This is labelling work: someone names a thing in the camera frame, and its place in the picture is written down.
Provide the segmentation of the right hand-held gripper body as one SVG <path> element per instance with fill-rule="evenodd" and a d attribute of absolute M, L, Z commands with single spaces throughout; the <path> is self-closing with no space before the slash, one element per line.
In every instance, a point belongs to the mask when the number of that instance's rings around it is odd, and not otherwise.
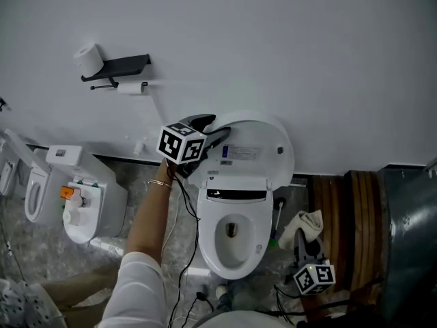
<path fill-rule="evenodd" d="M 302 296 L 318 295 L 336 284 L 335 268 L 320 251 L 316 256 L 296 249 L 294 283 Z"/>

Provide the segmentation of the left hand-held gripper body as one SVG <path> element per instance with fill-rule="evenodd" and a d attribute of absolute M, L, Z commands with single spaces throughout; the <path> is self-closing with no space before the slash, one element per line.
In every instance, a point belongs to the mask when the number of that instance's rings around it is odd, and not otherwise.
<path fill-rule="evenodd" d="M 188 178 L 200 163 L 206 134 L 186 125 L 186 118 L 160 128 L 157 153 L 178 166 L 178 174 Z"/>

